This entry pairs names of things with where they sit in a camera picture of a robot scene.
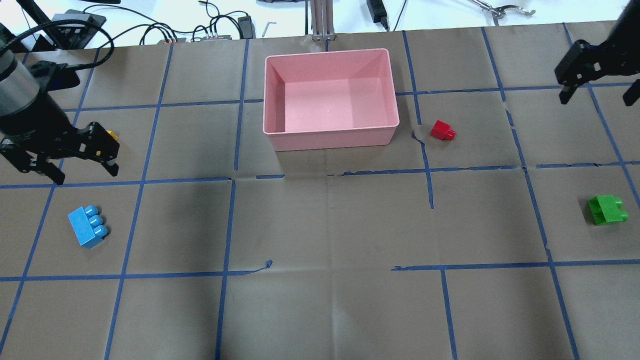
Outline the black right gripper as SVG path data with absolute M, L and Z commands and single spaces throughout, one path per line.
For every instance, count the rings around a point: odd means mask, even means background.
M 562 85 L 558 98 L 567 105 L 576 89 L 588 81 L 604 76 L 632 76 L 639 73 L 639 18 L 631 16 L 614 25 L 599 45 L 584 39 L 575 41 L 554 69 L 558 84 Z M 622 94 L 626 107 L 640 98 L 640 79 Z

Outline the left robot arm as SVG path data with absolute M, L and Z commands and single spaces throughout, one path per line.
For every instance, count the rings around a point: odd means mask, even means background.
M 100 123 L 74 127 L 51 91 L 77 87 L 77 69 L 66 63 L 37 61 L 25 66 L 7 44 L 1 48 L 1 155 L 21 173 L 38 173 L 62 185 L 64 174 L 53 160 L 80 158 L 119 173 L 119 142 Z

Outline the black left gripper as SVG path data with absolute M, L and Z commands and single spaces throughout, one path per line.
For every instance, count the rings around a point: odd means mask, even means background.
M 66 174 L 50 160 L 91 160 L 117 177 L 120 144 L 106 131 L 97 121 L 78 129 L 62 111 L 49 115 L 20 111 L 1 117 L 1 155 L 21 173 L 41 173 L 59 186 L 64 184 Z

